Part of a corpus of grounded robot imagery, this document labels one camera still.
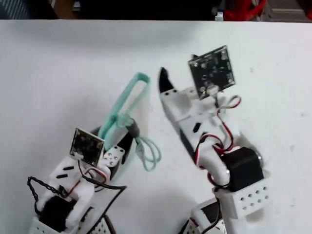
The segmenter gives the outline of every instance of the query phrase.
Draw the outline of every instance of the black tape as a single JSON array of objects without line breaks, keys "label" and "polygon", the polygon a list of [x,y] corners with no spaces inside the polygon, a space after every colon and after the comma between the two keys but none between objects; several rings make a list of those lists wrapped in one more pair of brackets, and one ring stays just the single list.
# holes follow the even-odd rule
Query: black tape
[{"label": "black tape", "polygon": [[126,127],[128,129],[128,132],[133,138],[137,138],[140,136],[140,129],[138,128],[137,122],[133,119],[133,124]]}]

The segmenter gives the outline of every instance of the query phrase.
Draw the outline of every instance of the red object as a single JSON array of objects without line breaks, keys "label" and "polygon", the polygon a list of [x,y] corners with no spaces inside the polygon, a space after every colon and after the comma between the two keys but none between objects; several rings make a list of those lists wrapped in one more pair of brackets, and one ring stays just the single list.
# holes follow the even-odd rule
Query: red object
[{"label": "red object", "polygon": [[251,0],[236,0],[234,10],[224,11],[226,21],[249,21],[259,15],[264,7],[265,0],[261,0],[258,6],[250,9]]},{"label": "red object", "polygon": [[312,0],[308,1],[307,17],[312,20]]}]

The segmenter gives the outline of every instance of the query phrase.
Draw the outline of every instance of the white plastic part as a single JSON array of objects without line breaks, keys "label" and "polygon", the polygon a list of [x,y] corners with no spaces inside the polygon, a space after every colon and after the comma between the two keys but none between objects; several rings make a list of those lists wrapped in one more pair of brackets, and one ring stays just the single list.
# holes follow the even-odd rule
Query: white plastic part
[{"label": "white plastic part", "polygon": [[265,178],[237,192],[219,190],[215,195],[227,211],[226,215],[239,219],[267,205],[271,201],[269,191],[268,179]]},{"label": "white plastic part", "polygon": [[183,232],[183,234],[200,234],[197,226],[193,223],[191,219],[189,219],[189,222]]},{"label": "white plastic part", "polygon": [[268,225],[271,213],[266,206],[271,201],[269,173],[265,178],[237,192],[222,190],[215,192],[219,198],[223,220],[228,234],[275,233]]},{"label": "white plastic part", "polygon": [[97,167],[103,168],[104,165],[107,167],[115,167],[118,162],[122,159],[123,155],[125,154],[124,149],[113,146],[109,151],[107,151],[101,158],[99,159],[97,163]]},{"label": "white plastic part", "polygon": [[[210,199],[208,201],[200,203],[199,205],[197,205],[195,208],[192,209],[190,221],[192,221],[192,219],[193,219],[196,222],[196,224],[198,225],[196,227],[196,229],[198,230],[198,233],[202,233],[203,230],[205,230],[207,227],[209,227],[211,225],[211,222],[208,220],[208,218],[206,217],[206,215],[202,211],[202,208],[204,208],[206,206],[209,206],[210,204],[213,204],[215,202],[216,202],[216,199],[212,198],[212,199]],[[211,233],[216,233],[216,234],[226,233],[226,232],[224,232],[225,227],[221,228],[222,227],[222,222],[223,222],[223,220],[221,219],[218,222],[218,224],[216,225],[216,227],[214,227],[213,229],[208,231],[207,234],[211,234]]]},{"label": "white plastic part", "polygon": [[[61,232],[61,234],[76,234],[77,229],[78,227],[73,228],[72,230],[65,230],[64,232]],[[41,223],[37,217],[34,217],[28,234],[60,234],[60,233],[48,227],[44,223]]]},{"label": "white plastic part", "polygon": [[[82,216],[89,208],[90,202],[94,195],[94,185],[90,184],[86,180],[80,179],[81,173],[78,168],[77,161],[70,156],[66,156],[50,174],[50,180],[48,182],[48,184],[52,187],[58,188],[59,186],[62,186],[68,192],[76,185],[75,189],[73,189],[70,194],[70,197],[75,199],[77,202],[67,216],[65,223],[66,227],[69,229],[78,226]],[[45,193],[39,198],[38,209],[42,211],[45,203],[53,196],[56,196],[56,194],[46,190]]]},{"label": "white plastic part", "polygon": [[[195,150],[203,132],[217,135],[225,146],[230,144],[228,133],[222,126],[220,119],[215,116],[216,108],[213,98],[208,97],[199,101],[196,91],[193,88],[188,88],[181,92],[176,89],[168,90],[160,94],[160,99],[166,116],[174,129],[180,137],[180,133],[183,132],[183,137],[188,141],[189,145],[187,148],[189,153],[191,153],[191,147]],[[220,106],[224,106],[226,98],[219,97],[218,101]],[[265,166],[265,161],[259,153],[255,141],[252,140],[253,138],[242,133],[238,126],[225,114],[225,110],[221,111],[220,116],[226,122],[234,137],[234,145],[237,147],[233,150],[237,150],[239,147],[251,148],[257,153],[261,166]],[[201,144],[198,165],[207,169],[212,174],[215,182],[224,185],[228,181],[229,175],[225,165],[216,156],[212,148],[212,145],[215,143],[212,139],[206,139]],[[265,205],[270,202],[267,178],[268,175],[265,175],[264,180],[235,193],[222,189],[215,193],[220,199],[223,220],[228,234],[262,234],[268,233],[268,231],[274,233],[274,231],[271,232],[272,226],[264,225],[265,219],[258,214],[266,210]],[[209,221],[205,220],[203,212],[198,209],[192,213],[195,216],[195,220],[199,222],[199,231],[202,231],[201,227],[204,226],[205,222]],[[249,222],[250,216],[256,217],[252,223]]]},{"label": "white plastic part", "polygon": [[107,227],[107,224],[105,222],[105,219],[102,218],[101,222],[98,223],[96,228],[91,232],[91,234],[110,234],[109,228]]},{"label": "white plastic part", "polygon": [[[188,88],[180,92],[176,89],[168,90],[160,94],[160,99],[167,118],[176,132],[179,135],[180,131],[184,133],[193,150],[195,150],[203,132],[215,134],[220,137],[225,145],[230,144],[229,135],[216,116],[217,109],[212,97],[199,100],[194,88]],[[225,105],[226,97],[220,95],[218,102],[221,106]],[[231,122],[225,112],[220,113],[220,115],[231,129],[233,136],[239,137],[240,132],[237,126]],[[226,166],[212,147],[215,143],[214,139],[207,138],[201,144],[198,165],[207,169],[213,175],[216,183],[225,185],[229,183],[230,177]]]}]

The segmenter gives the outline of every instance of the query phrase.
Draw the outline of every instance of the bracket hole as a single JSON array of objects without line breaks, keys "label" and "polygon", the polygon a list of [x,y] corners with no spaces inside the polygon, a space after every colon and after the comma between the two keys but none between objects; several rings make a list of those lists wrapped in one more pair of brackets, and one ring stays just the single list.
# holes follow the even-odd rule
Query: bracket hole
[{"label": "bracket hole", "polygon": [[196,123],[194,128],[193,128],[193,133],[197,133],[199,128],[200,128],[200,126],[201,126],[201,123]]}]

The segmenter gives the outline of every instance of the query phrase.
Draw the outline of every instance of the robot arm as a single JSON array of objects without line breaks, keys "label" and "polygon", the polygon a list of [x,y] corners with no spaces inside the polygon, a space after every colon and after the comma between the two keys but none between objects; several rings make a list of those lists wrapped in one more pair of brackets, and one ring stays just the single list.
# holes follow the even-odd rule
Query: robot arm
[{"label": "robot arm", "polygon": [[263,216],[253,223],[247,217],[257,216],[270,202],[269,173],[262,169],[258,150],[226,113],[240,99],[233,104],[237,96],[227,98],[219,92],[234,84],[232,70],[225,71],[224,64],[231,67],[226,46],[195,57],[189,62],[195,88],[183,91],[174,88],[164,68],[160,71],[164,112],[195,165],[207,170],[215,185],[216,199],[193,209],[181,234],[222,233],[219,220],[229,234],[265,233]]}]

